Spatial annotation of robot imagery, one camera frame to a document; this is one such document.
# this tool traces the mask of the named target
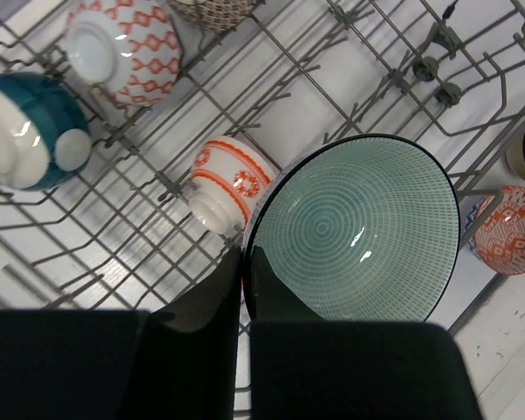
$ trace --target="orange stripe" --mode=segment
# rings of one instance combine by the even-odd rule
[[[235,203],[237,203],[237,206],[241,209],[241,212],[243,213],[243,219],[245,220],[245,225],[247,225],[247,221],[249,220],[249,207],[243,200],[242,196],[239,195],[239,193],[226,182],[226,180],[219,175],[213,173],[212,171],[206,171],[204,169],[196,169],[192,171],[191,173],[191,179],[195,178],[206,178],[210,179],[211,181],[215,182],[219,186],[221,186],[226,192],[231,196],[232,199],[234,199]]]
[[[206,142],[206,146],[214,146],[218,147],[220,149],[223,149],[224,151],[228,151],[232,155],[235,155],[239,160],[241,160],[245,165],[250,165],[250,169],[258,172],[259,176],[262,178],[266,184],[270,184],[270,177],[266,174],[266,172],[261,168],[255,160],[251,156],[249,156],[247,153],[245,153],[243,150],[238,149],[237,147],[222,142],[221,140],[210,140],[209,142]]]

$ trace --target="light green bowl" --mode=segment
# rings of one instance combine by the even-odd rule
[[[459,230],[455,192],[432,155],[357,136],[297,161],[267,192],[246,232],[244,278],[257,246],[324,319],[425,320],[451,277]]]

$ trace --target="dishwasher rack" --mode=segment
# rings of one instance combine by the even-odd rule
[[[195,45],[185,49],[175,92],[153,109],[121,107],[101,96],[100,87],[82,86],[67,62],[61,33],[35,46],[37,34],[63,16],[69,3],[59,2],[24,31],[0,18],[0,33],[7,38],[0,39],[0,71],[31,69],[63,81],[97,139],[90,166],[68,184],[42,193],[0,186],[0,273],[8,281],[7,287],[0,283],[0,308],[156,310],[192,288],[242,238],[239,231],[232,236],[204,231],[188,211],[192,153],[207,137],[226,134],[247,139],[282,167],[287,160],[279,162],[276,153],[268,153],[256,133],[264,115],[279,104],[295,101],[302,108],[299,91],[318,97],[332,116],[307,147],[372,131],[420,144],[434,136],[446,145],[434,154],[460,200],[487,194],[501,198],[499,191],[475,186],[525,126],[525,95],[515,94],[525,88],[510,81],[510,74],[520,71],[525,83],[525,8],[518,0],[502,0],[506,10],[481,28],[465,25],[469,33],[463,38],[452,25],[470,6],[465,0],[452,5],[454,12],[441,0],[269,0],[237,31],[214,36],[198,30]],[[276,28],[310,8],[311,19],[296,26],[294,39],[285,42]],[[496,32],[505,32],[504,44],[488,48],[486,41]],[[381,33],[388,36],[378,37]],[[347,101],[320,75],[320,61],[346,45],[359,49],[376,71],[358,101]],[[274,53],[267,65],[249,73],[234,95],[218,96],[230,67],[239,66],[248,51],[263,48]],[[453,113],[470,107],[470,97],[480,97],[472,104],[485,103],[486,114],[465,123],[461,119],[456,128]],[[210,111],[201,123],[194,118],[187,123],[195,126],[194,135],[174,135],[198,107]],[[163,149],[159,138],[174,137],[177,149],[171,157],[157,159]],[[497,204],[495,199],[491,208]],[[481,222],[463,234],[461,248]],[[239,334],[240,347],[247,347],[245,311]],[[249,380],[239,379],[249,377],[247,370],[238,372],[238,417],[249,415]]]

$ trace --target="teal and white bowl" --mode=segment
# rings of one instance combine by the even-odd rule
[[[0,185],[52,188],[80,172],[91,150],[86,117],[56,80],[0,74]]]
[[[451,181],[426,150],[384,135],[328,144],[286,168],[253,212],[246,290],[260,247],[323,319],[423,321],[452,275],[459,223]]]

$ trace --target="dishwasher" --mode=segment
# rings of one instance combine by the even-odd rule
[[[463,216],[475,197],[497,195],[502,185],[487,179],[506,170],[525,128],[525,0],[267,0],[221,34],[171,14],[183,66],[150,108],[116,106],[76,78],[69,4],[0,3],[0,73],[62,81],[94,139],[70,182],[0,186],[0,308],[155,311],[194,287],[242,241],[239,230],[206,231],[187,206],[189,166],[210,136],[249,141],[283,168],[344,137],[398,135],[437,158]],[[429,318],[450,333],[507,280],[466,247],[484,218],[462,234]],[[237,418],[249,417],[249,322],[243,302]]]

